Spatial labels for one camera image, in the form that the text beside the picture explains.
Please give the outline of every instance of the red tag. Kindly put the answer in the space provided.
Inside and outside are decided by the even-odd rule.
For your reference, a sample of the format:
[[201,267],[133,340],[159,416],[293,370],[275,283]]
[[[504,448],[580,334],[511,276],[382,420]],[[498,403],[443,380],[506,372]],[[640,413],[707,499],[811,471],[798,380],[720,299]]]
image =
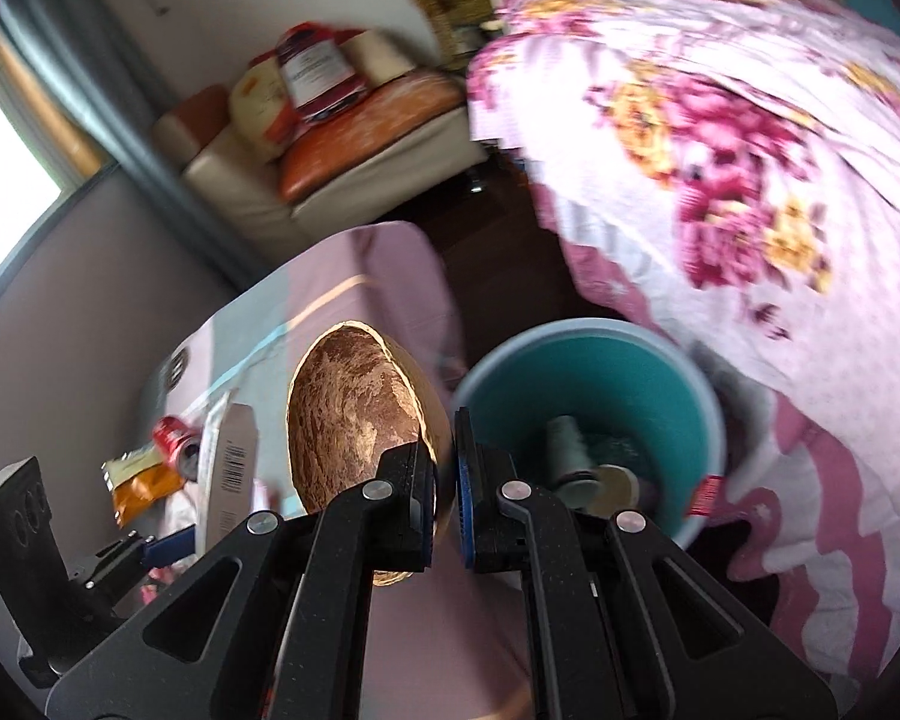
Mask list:
[[713,505],[717,502],[717,494],[720,493],[720,484],[724,480],[722,476],[707,476],[701,480],[690,499],[690,508],[687,509],[687,517],[710,517]]

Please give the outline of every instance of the trash bin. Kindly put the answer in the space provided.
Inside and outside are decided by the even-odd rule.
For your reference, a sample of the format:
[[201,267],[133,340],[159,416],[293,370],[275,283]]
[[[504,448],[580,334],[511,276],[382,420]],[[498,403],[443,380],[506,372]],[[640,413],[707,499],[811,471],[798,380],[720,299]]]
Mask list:
[[511,452],[533,484],[547,479],[546,425],[557,416],[633,440],[660,486],[653,519],[683,548],[706,522],[690,514],[695,495],[724,474],[724,422],[710,384],[677,346],[629,322],[565,319],[521,333],[464,377],[461,406],[476,440]]

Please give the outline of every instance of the sofa leg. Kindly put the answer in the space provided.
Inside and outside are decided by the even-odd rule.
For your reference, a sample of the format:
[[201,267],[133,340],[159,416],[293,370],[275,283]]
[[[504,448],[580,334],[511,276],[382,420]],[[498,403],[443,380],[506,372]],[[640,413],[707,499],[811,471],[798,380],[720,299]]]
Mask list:
[[480,177],[480,172],[475,167],[466,169],[466,177],[470,179],[470,191],[472,194],[480,194],[485,189],[484,180]]

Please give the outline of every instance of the metal screw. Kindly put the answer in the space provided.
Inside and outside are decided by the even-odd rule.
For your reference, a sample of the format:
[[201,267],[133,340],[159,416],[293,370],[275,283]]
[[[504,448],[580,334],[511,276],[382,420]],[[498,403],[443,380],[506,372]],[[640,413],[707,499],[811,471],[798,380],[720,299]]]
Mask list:
[[364,498],[368,501],[382,501],[394,494],[394,486],[383,479],[374,479],[364,485]]
[[256,514],[250,514],[250,519],[247,520],[247,530],[255,536],[263,536],[264,533],[275,531],[279,524],[280,520],[273,512],[256,512]]
[[617,527],[627,533],[640,533],[647,527],[647,520],[640,512],[620,512],[617,514]]
[[511,479],[509,482],[504,483],[500,488],[500,491],[504,494],[506,500],[522,501],[530,497],[530,493],[533,492],[533,489],[526,482],[521,482],[518,479]]

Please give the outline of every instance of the brown coconut shell half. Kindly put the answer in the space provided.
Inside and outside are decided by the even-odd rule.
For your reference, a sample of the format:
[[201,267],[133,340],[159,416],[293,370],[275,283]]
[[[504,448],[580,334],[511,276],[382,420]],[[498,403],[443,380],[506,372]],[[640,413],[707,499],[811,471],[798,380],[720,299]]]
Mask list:
[[[438,536],[453,505],[450,421],[420,366],[392,338],[362,322],[331,327],[290,380],[290,478],[308,514],[343,490],[372,479],[380,455],[423,437],[437,465]],[[377,572],[374,584],[409,576]]]

